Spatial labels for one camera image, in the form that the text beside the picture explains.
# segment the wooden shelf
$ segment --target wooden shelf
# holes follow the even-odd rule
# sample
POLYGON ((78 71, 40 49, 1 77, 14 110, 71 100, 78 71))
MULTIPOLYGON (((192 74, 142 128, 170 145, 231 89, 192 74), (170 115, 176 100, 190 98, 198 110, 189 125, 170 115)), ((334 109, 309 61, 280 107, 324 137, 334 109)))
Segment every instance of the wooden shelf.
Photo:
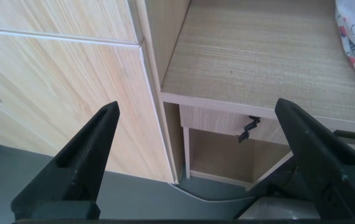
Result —
POLYGON ((276 119, 279 98, 355 132, 355 72, 329 0, 193 0, 163 100, 276 119))
POLYGON ((190 129, 190 174, 241 185, 251 189, 287 161, 286 145, 248 139, 239 144, 235 136, 190 129))

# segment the wood grain surface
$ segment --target wood grain surface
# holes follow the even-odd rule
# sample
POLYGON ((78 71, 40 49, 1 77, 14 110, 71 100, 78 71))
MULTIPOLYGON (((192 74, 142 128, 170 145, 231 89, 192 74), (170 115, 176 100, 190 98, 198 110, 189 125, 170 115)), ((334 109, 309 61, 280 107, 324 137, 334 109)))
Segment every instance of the wood grain surface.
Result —
POLYGON ((144 34, 144 42, 141 45, 144 64, 147 74, 153 77, 153 83, 150 83, 151 91, 169 163, 173 176, 177 178, 176 182, 181 176, 184 161, 179 107, 163 102, 161 83, 178 39, 188 4, 188 0, 137 0, 144 34))
POLYGON ((139 46, 0 32, 3 111, 60 150, 116 100, 121 116, 106 169, 174 182, 145 71, 139 46))
MULTIPOLYGON (((180 105, 180 116, 183 127, 231 136, 242 134, 244 126, 253 121, 244 114, 186 105, 180 105)), ((278 120, 267 118, 261 118, 257 127, 250 131, 250 139, 288 144, 278 120)))
POLYGON ((355 71, 333 0, 193 0, 162 92, 170 103, 273 119, 285 98, 355 132, 355 71))
POLYGON ((60 150, 9 116, 2 104, 0 101, 0 145, 50 155, 60 150))
POLYGON ((253 187, 252 184, 257 183, 263 174, 273 172, 271 168, 277 169, 275 164, 291 152, 282 144, 253 139, 240 144, 233 136, 195 129, 189 131, 196 135, 190 148, 194 150, 191 163, 194 172, 191 175, 208 174, 213 180, 244 187, 253 187))
POLYGON ((138 0, 145 42, 153 73, 162 83, 190 0, 138 0))
POLYGON ((133 0, 0 0, 0 28, 140 43, 133 0))

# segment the desk surface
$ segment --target desk surface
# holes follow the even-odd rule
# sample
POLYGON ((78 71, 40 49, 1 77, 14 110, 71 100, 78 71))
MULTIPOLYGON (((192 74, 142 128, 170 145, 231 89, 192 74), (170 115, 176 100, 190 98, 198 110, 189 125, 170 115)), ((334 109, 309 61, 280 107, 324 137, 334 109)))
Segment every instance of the desk surface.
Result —
POLYGON ((355 131, 355 71, 334 10, 333 0, 193 0, 164 101, 275 118, 277 99, 285 98, 355 131))

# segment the drawer handle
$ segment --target drawer handle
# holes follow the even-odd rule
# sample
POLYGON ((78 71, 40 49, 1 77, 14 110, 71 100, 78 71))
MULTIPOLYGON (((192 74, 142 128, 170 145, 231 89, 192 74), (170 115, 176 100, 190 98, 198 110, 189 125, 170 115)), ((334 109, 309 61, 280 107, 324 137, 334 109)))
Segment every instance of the drawer handle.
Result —
POLYGON ((255 116, 249 116, 253 121, 244 126, 244 132, 239 136, 239 143, 248 139, 250 137, 250 130, 257 127, 257 124, 260 123, 260 118, 255 116))

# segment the gray floor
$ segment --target gray floor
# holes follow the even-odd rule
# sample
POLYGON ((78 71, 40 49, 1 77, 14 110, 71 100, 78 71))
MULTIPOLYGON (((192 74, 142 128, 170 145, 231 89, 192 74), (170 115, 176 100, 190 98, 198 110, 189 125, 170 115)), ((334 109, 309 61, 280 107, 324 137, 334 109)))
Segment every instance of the gray floor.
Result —
MULTIPOLYGON (((14 221, 11 200, 50 159, 49 156, 0 146, 0 223, 14 221)), ((266 186, 266 182, 291 184, 291 170, 291 167, 281 167, 261 185, 266 186)), ((207 203, 163 182, 106 172, 97 201, 102 211, 100 218, 231 219, 254 199, 250 195, 261 195, 265 191, 265 187, 260 186, 255 191, 246 192, 242 187, 195 177, 182 178, 179 186, 208 200, 248 198, 239 202, 207 203)))

